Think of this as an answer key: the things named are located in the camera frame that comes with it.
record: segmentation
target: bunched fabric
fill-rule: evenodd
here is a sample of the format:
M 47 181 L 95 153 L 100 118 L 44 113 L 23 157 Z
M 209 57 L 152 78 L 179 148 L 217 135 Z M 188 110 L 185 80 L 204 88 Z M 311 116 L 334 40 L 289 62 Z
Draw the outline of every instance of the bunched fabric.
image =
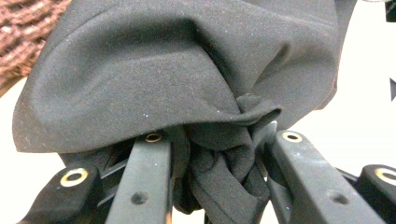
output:
M 332 99 L 354 5 L 73 1 L 17 103 L 17 149 L 72 162 L 182 125 L 191 162 L 175 207 L 203 207 L 213 223 L 257 223 L 269 192 L 252 135 L 274 119 L 286 129 Z

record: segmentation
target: white surface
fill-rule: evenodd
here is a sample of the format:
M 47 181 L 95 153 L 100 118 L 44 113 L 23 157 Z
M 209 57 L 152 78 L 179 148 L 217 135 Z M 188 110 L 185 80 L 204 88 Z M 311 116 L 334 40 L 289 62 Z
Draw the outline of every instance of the white surface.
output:
M 396 105 L 389 78 L 396 80 L 396 23 L 385 23 L 383 4 L 359 1 L 346 36 L 338 92 L 321 111 L 291 129 L 307 136 L 333 165 L 359 175 L 366 164 L 396 167 Z M 16 223 L 37 193 L 63 168 L 56 154 L 18 153 L 11 133 L 12 111 L 21 81 L 0 98 L 0 223 Z M 174 215 L 174 223 L 202 224 L 203 213 Z M 262 223 L 276 223 L 266 209 Z

